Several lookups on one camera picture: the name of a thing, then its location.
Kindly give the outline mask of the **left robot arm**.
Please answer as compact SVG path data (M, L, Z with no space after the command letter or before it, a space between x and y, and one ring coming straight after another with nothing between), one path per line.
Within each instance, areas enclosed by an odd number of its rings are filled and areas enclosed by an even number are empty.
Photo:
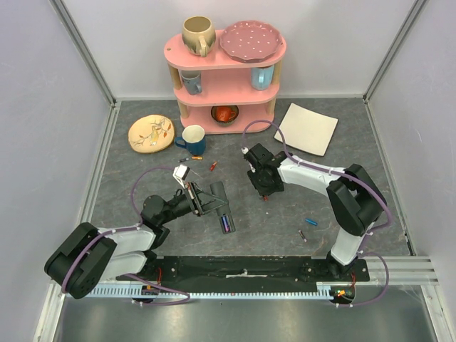
M201 217L212 211L222 226L232 223L223 182L212 183L209 192L188 182L168 201L151 195L134 226L101 229L89 222L79 224L48 258L44 271L75 299L87 296L100 281L117 276L151 279L157 269L151 259L153 251L170 233L165 224L186 214Z

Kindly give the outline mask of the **black remote control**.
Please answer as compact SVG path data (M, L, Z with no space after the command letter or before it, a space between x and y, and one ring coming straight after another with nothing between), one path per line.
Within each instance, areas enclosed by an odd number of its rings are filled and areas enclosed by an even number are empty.
M222 181L212 183L210 185L211 193L217 198L218 207L216 213L219 218L219 223L224 234L233 233L236 231L234 220L232 219L229 201L225 192L224 184Z

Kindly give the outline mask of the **purple-blue battery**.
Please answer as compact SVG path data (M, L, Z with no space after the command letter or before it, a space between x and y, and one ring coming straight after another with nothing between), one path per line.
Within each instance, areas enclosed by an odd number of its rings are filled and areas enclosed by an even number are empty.
M223 225L224 225L224 229L226 232L229 231L229 223L228 223L228 220L225 216L222 216L222 222L223 222Z

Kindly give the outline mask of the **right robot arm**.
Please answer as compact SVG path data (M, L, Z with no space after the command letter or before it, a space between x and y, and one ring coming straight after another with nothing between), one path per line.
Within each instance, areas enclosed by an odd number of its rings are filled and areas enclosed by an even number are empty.
M387 204L363 167L331 168L308 162L281 151L269 152L263 145L242 148L249 163L247 175L262 197L283 192L284 185L298 185L327 196L339 232L326 257L327 274L334 280L345 279L358 258L368 231L385 211Z

